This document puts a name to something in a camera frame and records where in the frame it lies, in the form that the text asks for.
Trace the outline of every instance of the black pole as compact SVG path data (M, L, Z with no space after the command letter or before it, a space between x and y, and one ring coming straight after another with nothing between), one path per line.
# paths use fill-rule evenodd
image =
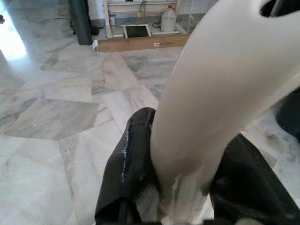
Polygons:
M90 23L86 13L84 0L69 0L72 18L74 20L75 31L78 44L91 45L93 43L90 34Z

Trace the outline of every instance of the black object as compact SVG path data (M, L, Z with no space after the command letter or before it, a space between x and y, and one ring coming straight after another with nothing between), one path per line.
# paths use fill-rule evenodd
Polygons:
M158 180L150 158L150 125L154 114L154 109L143 108L128 120L105 167L95 213L97 225L124 219L119 214L121 209L128 211L133 222L141 222L136 200L146 188L147 192L158 192Z
M78 44L91 45L93 43L90 33L89 17L85 0L69 0L74 27L77 34Z
M284 131L300 140L300 88L284 99L276 121Z
M300 210L264 160L241 134L226 148L210 189L215 218L235 223L252 218L265 225L299 225Z
M159 192L150 158L154 114L154 109L143 108L128 120L105 167L96 225L161 225L143 223L135 204L145 191ZM210 197L215 219L204 221L203 225L233 225L242 218L264 225L300 224L297 205L259 150L241 134L225 149Z
M125 26L128 38L149 37L146 26Z
M271 0L267 2L261 9L261 15L265 17L269 17L275 6L275 3L276 0ZM289 13L293 13L298 10L300 10L299 0L281 0L279 1L279 4L276 6L273 16L278 17L282 15L287 15Z

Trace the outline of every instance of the plastic jug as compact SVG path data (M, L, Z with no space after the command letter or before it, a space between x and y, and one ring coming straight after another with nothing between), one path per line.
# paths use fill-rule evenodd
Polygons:
M161 19L161 31L162 32L172 32L175 31L177 15L173 11L172 5L164 12Z

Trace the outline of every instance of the white curved object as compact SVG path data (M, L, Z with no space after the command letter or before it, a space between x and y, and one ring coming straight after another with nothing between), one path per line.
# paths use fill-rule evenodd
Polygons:
M177 185L206 195L226 145L300 86L300 12L265 18L259 14L265 2L220 0L173 70L151 136L152 162L168 200L180 174Z

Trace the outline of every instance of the white wall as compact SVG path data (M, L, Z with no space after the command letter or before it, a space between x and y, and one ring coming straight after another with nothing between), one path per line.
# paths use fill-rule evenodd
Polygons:
M103 0L88 0L90 9L90 19L104 19Z
M109 0L110 2L125 2L125 0ZM206 13L218 0L182 0L180 14ZM104 19L103 0L88 0L90 7L90 19Z
M90 19L104 19L103 12L103 0L88 0L89 8L90 8ZM109 0L109 2L125 2L125 0Z

